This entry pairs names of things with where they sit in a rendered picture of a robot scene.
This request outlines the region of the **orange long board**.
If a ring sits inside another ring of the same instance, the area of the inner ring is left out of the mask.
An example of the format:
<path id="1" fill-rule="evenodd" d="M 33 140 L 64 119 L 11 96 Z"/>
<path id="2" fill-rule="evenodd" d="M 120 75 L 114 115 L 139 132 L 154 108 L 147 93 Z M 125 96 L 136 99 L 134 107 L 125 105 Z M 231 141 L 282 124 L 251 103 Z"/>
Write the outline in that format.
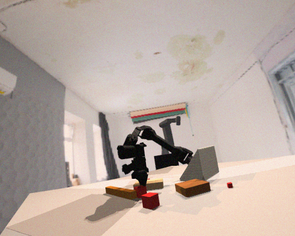
<path id="1" fill-rule="evenodd" d="M 114 195 L 120 198 L 125 198 L 130 200 L 137 198 L 136 190 L 108 186 L 105 188 L 105 191 L 107 194 Z"/>

